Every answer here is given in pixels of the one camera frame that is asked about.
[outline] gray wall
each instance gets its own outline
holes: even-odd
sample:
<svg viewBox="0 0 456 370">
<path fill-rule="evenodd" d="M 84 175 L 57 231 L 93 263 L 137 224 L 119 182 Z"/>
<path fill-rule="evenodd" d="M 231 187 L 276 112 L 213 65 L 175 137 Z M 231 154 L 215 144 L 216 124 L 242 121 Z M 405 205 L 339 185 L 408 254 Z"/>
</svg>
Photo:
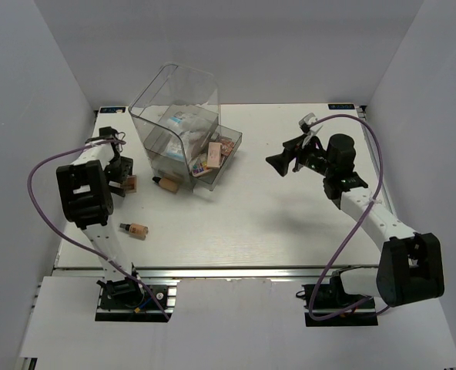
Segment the gray wall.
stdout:
<svg viewBox="0 0 456 370">
<path fill-rule="evenodd" d="M 33 1 L 0 0 L 0 370 L 14 366 L 37 283 L 59 245 L 29 201 L 26 177 L 91 128 L 92 110 Z M 53 165 L 35 190 L 62 224 Z"/>
<path fill-rule="evenodd" d="M 93 107 L 173 60 L 223 103 L 368 103 L 422 0 L 35 0 Z"/>
<path fill-rule="evenodd" d="M 422 5 L 368 109 L 398 213 L 442 242 L 456 344 L 456 2 Z"/>
</svg>

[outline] black label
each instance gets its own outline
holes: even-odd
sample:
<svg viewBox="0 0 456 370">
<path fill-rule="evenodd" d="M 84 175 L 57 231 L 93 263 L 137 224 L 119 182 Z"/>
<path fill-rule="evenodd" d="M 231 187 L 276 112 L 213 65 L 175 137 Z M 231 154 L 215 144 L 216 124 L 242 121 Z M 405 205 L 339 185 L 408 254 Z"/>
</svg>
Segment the black label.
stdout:
<svg viewBox="0 0 456 370">
<path fill-rule="evenodd" d="M 337 110 L 337 109 L 354 109 L 353 104 L 327 104 L 330 110 Z"/>
<path fill-rule="evenodd" d="M 99 109 L 100 113 L 125 113 L 126 108 L 124 106 L 105 106 Z"/>
</svg>

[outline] purple cable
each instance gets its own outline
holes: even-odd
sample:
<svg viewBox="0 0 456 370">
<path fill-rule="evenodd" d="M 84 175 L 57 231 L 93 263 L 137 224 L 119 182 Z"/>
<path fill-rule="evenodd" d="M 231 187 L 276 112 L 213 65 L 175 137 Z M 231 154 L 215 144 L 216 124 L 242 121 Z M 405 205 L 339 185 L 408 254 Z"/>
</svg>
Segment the purple cable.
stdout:
<svg viewBox="0 0 456 370">
<path fill-rule="evenodd" d="M 92 146 L 97 146 L 97 145 L 102 145 L 102 144 L 107 144 L 107 143 L 125 144 L 126 142 L 122 141 L 122 140 L 103 140 L 103 141 L 99 141 L 97 143 L 93 143 L 93 144 L 89 144 L 89 145 L 86 145 L 86 146 L 82 146 L 82 147 L 74 149 L 74 150 L 69 150 L 68 152 L 56 154 L 56 155 L 51 156 L 51 157 L 47 158 L 46 160 L 43 160 L 40 163 L 38 163 L 36 166 L 33 167 L 33 169 L 29 172 L 29 175 L 28 175 L 28 181 L 26 183 L 26 186 L 28 187 L 29 198 L 31 199 L 31 202 L 33 203 L 33 206 L 35 206 L 36 212 L 38 212 L 40 217 L 53 230 L 53 232 L 55 232 L 57 235 L 59 235 L 65 241 L 68 241 L 70 244 L 74 244 L 75 246 L 77 246 L 79 248 L 82 248 L 85 251 L 88 251 L 89 253 L 93 253 L 93 254 L 97 255 L 98 257 L 104 259 L 105 261 L 108 261 L 109 264 L 111 264 L 122 275 L 126 276 L 130 280 L 135 281 L 137 284 L 141 285 L 148 292 L 149 296 L 152 298 L 152 300 L 154 301 L 156 306 L 158 306 L 158 309 L 162 312 L 163 316 L 165 316 L 166 320 L 168 321 L 169 320 L 168 314 L 165 312 L 165 310 L 163 309 L 161 304 L 156 299 L 156 296 L 151 291 L 151 289 L 146 285 L 146 283 L 142 282 L 137 277 L 134 277 L 131 274 L 129 274 L 126 271 L 124 271 L 118 264 L 115 263 L 115 261 L 111 261 L 110 258 L 106 254 L 102 253 L 101 251 L 95 251 L 94 249 L 92 249 L 90 247 L 87 247 L 84 244 L 81 244 L 81 243 L 79 243 L 76 240 L 73 240 L 72 238 L 68 237 L 63 232 L 61 232 L 57 228 L 57 226 L 54 225 L 53 222 L 51 222 L 50 219 L 45 215 L 45 213 L 43 212 L 42 208 L 39 206 L 38 202 L 36 201 L 35 194 L 33 193 L 33 183 L 32 183 L 33 182 L 33 176 L 35 175 L 35 173 L 38 170 L 38 168 L 40 168 L 41 166 L 43 166 L 44 164 L 46 164 L 48 162 L 51 162 L 52 160 L 56 160 L 56 159 L 61 158 L 63 156 L 68 156 L 69 154 L 82 152 L 83 150 L 91 148 Z"/>
<path fill-rule="evenodd" d="M 341 243 L 341 245 L 338 247 L 338 249 L 336 250 L 336 252 L 334 253 L 333 257 L 330 258 L 329 262 L 327 263 L 326 267 L 322 270 L 322 274 L 320 274 L 318 280 L 317 280 L 317 283 L 315 284 L 315 287 L 313 288 L 312 290 L 312 295 L 310 296 L 310 302 L 309 302 L 309 305 L 308 305 L 308 311 L 309 311 L 309 316 L 312 318 L 312 320 L 315 320 L 315 321 L 324 321 L 324 320 L 328 320 L 330 318 L 335 318 L 339 315 L 342 315 L 344 314 L 346 311 L 349 311 L 349 310 L 352 310 L 354 309 L 355 307 L 358 307 L 360 306 L 361 304 L 369 301 L 370 299 L 372 299 L 372 297 L 365 297 L 365 298 L 362 298 L 360 299 L 358 302 L 355 302 L 353 304 L 350 304 L 349 306 L 345 307 L 345 308 L 342 308 L 340 309 L 339 311 L 336 311 L 336 312 L 333 312 L 332 314 L 326 314 L 326 315 L 323 315 L 323 316 L 315 316 L 314 313 L 312 312 L 312 310 L 314 309 L 314 304 L 315 304 L 315 299 L 317 297 L 317 292 L 319 291 L 319 288 L 320 288 L 320 285 L 322 284 L 322 281 L 324 280 L 324 278 L 326 277 L 327 275 L 327 272 L 329 272 L 329 270 L 332 268 L 334 262 L 336 261 L 336 259 L 339 257 L 339 255 L 341 254 L 341 252 L 343 251 L 343 249 L 346 247 L 346 245 L 348 244 L 348 242 L 350 241 L 350 239 L 355 235 L 355 233 L 357 232 L 357 230 L 360 228 L 361 224 L 365 221 L 365 218 L 367 218 L 368 214 L 370 213 L 370 211 L 372 210 L 372 207 L 374 206 L 374 201 L 377 199 L 379 193 L 381 192 L 381 188 L 382 188 L 382 185 L 384 183 L 384 162 L 382 160 L 382 151 L 381 151 L 381 147 L 379 145 L 379 141 L 377 139 L 377 136 L 375 135 L 374 131 L 372 130 L 372 128 L 370 127 L 370 125 L 363 121 L 362 119 L 360 118 L 357 118 L 357 117 L 354 117 L 354 116 L 351 116 L 349 114 L 333 114 L 332 116 L 328 116 L 328 117 L 324 117 L 323 119 L 319 119 L 318 121 L 314 122 L 314 123 L 311 123 L 309 125 L 309 129 L 318 125 L 318 124 L 321 124 L 323 122 L 326 122 L 328 121 L 329 119 L 333 119 L 333 118 L 349 118 L 349 119 L 354 119 L 355 121 L 358 121 L 359 123 L 361 123 L 363 126 L 365 126 L 365 128 L 367 129 L 367 131 L 370 133 L 370 135 L 372 136 L 372 139 L 374 139 L 374 143 L 375 143 L 375 147 L 377 148 L 377 156 L 378 156 L 378 159 L 379 159 L 379 179 L 378 179 L 378 184 L 377 184 L 377 189 L 375 189 L 375 192 L 374 192 L 374 195 L 372 196 L 372 201 L 368 204 L 367 208 L 365 209 L 365 211 L 363 212 L 363 214 L 361 215 L 361 217 L 358 219 L 357 223 L 354 225 L 354 227 L 351 229 L 350 233 L 344 238 L 343 242 Z M 381 310 L 377 313 L 377 315 L 380 315 L 382 312 L 385 312 L 388 308 L 386 308 L 385 310 Z"/>
</svg>

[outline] purple hose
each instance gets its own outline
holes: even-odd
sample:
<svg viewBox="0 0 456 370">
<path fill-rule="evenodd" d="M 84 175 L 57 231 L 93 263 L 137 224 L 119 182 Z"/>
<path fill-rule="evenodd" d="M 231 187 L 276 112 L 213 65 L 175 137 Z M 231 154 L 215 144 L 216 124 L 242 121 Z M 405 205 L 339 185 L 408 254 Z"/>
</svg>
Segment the purple hose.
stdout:
<svg viewBox="0 0 456 370">
<path fill-rule="evenodd" d="M 31 199 L 31 202 L 33 203 L 33 206 L 35 206 L 35 209 L 38 212 L 38 214 L 40 215 L 40 217 L 45 221 L 45 223 L 57 235 L 59 235 L 65 241 L 68 241 L 70 244 L 74 244 L 75 246 L 77 246 L 79 248 L 82 248 L 85 251 L 88 251 L 89 253 L 93 253 L 93 254 L 97 255 L 98 257 L 104 259 L 105 261 L 108 261 L 118 272 L 120 272 L 121 274 L 123 274 L 124 276 L 129 278 L 130 280 L 135 281 L 137 284 L 140 284 L 148 292 L 149 296 L 152 298 L 152 300 L 154 301 L 156 306 L 158 306 L 158 309 L 163 313 L 163 316 L 165 316 L 166 320 L 168 321 L 169 320 L 168 314 L 165 312 L 165 310 L 163 309 L 161 304 L 156 299 L 156 296 L 151 291 L 151 289 L 146 285 L 146 283 L 142 282 L 140 279 L 132 276 L 131 274 L 128 274 L 118 264 L 116 264 L 114 261 L 111 261 L 110 258 L 106 254 L 102 253 L 101 251 L 95 251 L 94 249 L 92 249 L 90 247 L 87 247 L 84 244 L 81 244 L 81 243 L 79 243 L 76 240 L 71 239 L 70 237 L 65 235 L 63 232 L 61 232 L 57 228 L 57 226 L 54 225 L 53 222 L 51 222 L 50 219 L 45 215 L 45 213 L 43 212 L 42 208 L 39 206 L 38 202 L 36 201 L 35 194 L 33 193 L 32 181 L 33 181 L 33 176 L 35 175 L 35 173 L 38 170 L 38 168 L 40 168 L 41 166 L 43 166 L 44 164 L 46 164 L 48 162 L 51 162 L 52 160 L 56 160 L 56 159 L 61 158 L 63 156 L 68 156 L 69 154 L 82 152 L 83 150 L 91 148 L 92 146 L 97 146 L 97 145 L 102 145 L 102 144 L 107 144 L 107 143 L 125 144 L 125 142 L 121 141 L 121 140 L 103 140 L 103 141 L 99 141 L 97 143 L 93 143 L 93 144 L 89 144 L 89 145 L 86 145 L 86 146 L 82 146 L 82 147 L 74 149 L 74 150 L 69 150 L 68 152 L 56 154 L 56 155 L 51 156 L 51 157 L 47 158 L 46 160 L 43 160 L 40 163 L 38 163 L 36 166 L 33 167 L 33 169 L 29 172 L 29 175 L 28 175 L 28 181 L 26 183 L 26 186 L 28 187 L 29 198 Z"/>
<path fill-rule="evenodd" d="M 322 274 L 320 274 L 320 276 L 319 276 L 319 278 L 317 280 L 317 283 L 315 284 L 315 287 L 312 290 L 312 295 L 310 296 L 310 302 L 309 302 L 309 305 L 308 305 L 308 311 L 309 311 L 309 316 L 312 318 L 312 320 L 315 320 L 315 321 L 324 321 L 324 320 L 328 320 L 330 318 L 335 318 L 335 317 L 337 317 L 339 315 L 344 314 L 346 311 L 352 310 L 353 308 L 358 307 L 361 304 L 365 303 L 366 301 L 369 301 L 370 299 L 372 299 L 372 297 L 362 298 L 358 302 L 350 304 L 349 306 L 347 306 L 345 308 L 342 308 L 339 311 L 333 312 L 332 314 L 326 314 L 326 315 L 322 315 L 322 316 L 315 316 L 314 313 L 312 312 L 312 310 L 314 309 L 313 306 L 315 304 L 315 299 L 317 297 L 317 292 L 319 291 L 319 287 L 322 284 L 322 281 L 324 280 L 324 278 L 326 277 L 327 272 L 329 272 L 329 270 L 332 268 L 334 262 L 339 257 L 339 255 L 341 254 L 343 249 L 346 247 L 346 245 L 348 244 L 350 239 L 355 235 L 357 230 L 360 228 L 361 224 L 365 221 L 365 218 L 367 218 L 367 216 L 370 213 L 372 207 L 374 206 L 374 201 L 377 199 L 379 193 L 381 192 L 382 185 L 384 184 L 384 162 L 382 160 L 381 146 L 379 145 L 377 136 L 375 135 L 374 131 L 372 130 L 372 128 L 370 127 L 370 125 L 367 122 L 365 122 L 364 120 L 362 120 L 360 118 L 351 116 L 349 114 L 333 114 L 332 116 L 324 117 L 323 119 L 319 119 L 318 121 L 316 121 L 314 123 L 311 123 L 309 125 L 309 128 L 312 128 L 312 127 L 314 127 L 314 126 L 316 126 L 316 125 L 318 125 L 320 123 L 326 122 L 329 119 L 333 119 L 333 118 L 354 119 L 355 121 L 358 121 L 363 126 L 365 126 L 367 131 L 372 136 L 372 139 L 374 139 L 375 147 L 377 148 L 377 156 L 378 156 L 378 159 L 379 159 L 379 179 L 378 179 L 377 189 L 375 189 L 374 195 L 372 196 L 372 201 L 368 204 L 367 208 L 365 209 L 365 211 L 363 212 L 361 217 L 358 219 L 358 221 L 354 225 L 354 227 L 351 229 L 350 233 L 344 238 L 343 242 L 338 247 L 338 249 L 334 253 L 333 257 L 330 258 L 330 260 L 327 263 L 326 267 L 322 270 Z M 379 315 L 380 313 L 385 312 L 385 311 L 386 310 L 382 310 L 382 311 L 380 311 L 377 314 Z"/>
</svg>

